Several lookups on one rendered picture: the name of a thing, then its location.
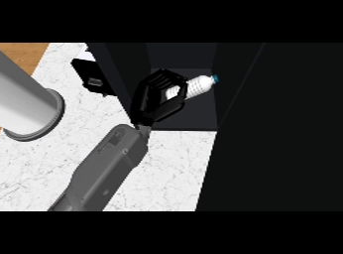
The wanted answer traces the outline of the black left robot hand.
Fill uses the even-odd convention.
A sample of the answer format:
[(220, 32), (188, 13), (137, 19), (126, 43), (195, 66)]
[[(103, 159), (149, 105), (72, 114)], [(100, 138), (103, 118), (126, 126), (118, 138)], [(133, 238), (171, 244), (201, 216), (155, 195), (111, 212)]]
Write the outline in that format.
[(72, 59), (71, 65), (83, 80), (83, 87), (102, 96), (115, 95), (96, 62)]

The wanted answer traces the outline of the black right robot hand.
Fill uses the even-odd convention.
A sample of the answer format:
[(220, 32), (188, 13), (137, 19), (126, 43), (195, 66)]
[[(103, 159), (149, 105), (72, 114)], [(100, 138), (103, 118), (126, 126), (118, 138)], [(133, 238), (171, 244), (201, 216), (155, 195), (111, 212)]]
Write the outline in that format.
[[(177, 86), (177, 94), (162, 99), (168, 88)], [(185, 106), (188, 78), (168, 69), (158, 69), (140, 81), (133, 93), (128, 118), (134, 126), (151, 127)]]

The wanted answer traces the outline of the white water bottle blue cap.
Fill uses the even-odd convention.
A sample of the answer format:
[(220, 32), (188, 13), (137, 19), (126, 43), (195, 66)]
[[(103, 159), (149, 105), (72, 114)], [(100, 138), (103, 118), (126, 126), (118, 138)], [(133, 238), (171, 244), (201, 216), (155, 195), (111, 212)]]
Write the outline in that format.
[[(189, 79), (186, 98), (192, 98), (202, 93), (208, 92), (213, 85), (219, 82), (219, 76), (214, 74), (211, 76), (199, 75), (198, 77)], [(179, 93), (179, 86), (173, 86), (165, 90), (165, 98), (171, 99)]]

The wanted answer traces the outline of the dark grey cabinet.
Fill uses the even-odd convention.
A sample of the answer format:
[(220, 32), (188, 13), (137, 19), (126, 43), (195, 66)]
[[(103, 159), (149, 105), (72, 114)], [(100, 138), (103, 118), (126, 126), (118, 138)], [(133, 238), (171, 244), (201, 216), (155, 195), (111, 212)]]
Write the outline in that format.
[(140, 79), (165, 68), (193, 78), (214, 75), (210, 91), (185, 100), (185, 107), (152, 128), (161, 131), (216, 131), (251, 68), (261, 43), (90, 43), (89, 51), (121, 106), (130, 107)]

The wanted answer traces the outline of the dark grey cabinet door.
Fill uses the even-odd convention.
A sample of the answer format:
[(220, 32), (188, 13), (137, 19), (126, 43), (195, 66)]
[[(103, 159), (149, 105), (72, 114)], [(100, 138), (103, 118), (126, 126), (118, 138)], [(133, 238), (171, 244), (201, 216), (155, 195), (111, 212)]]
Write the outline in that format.
[(263, 46), (196, 209), (343, 210), (343, 44)]

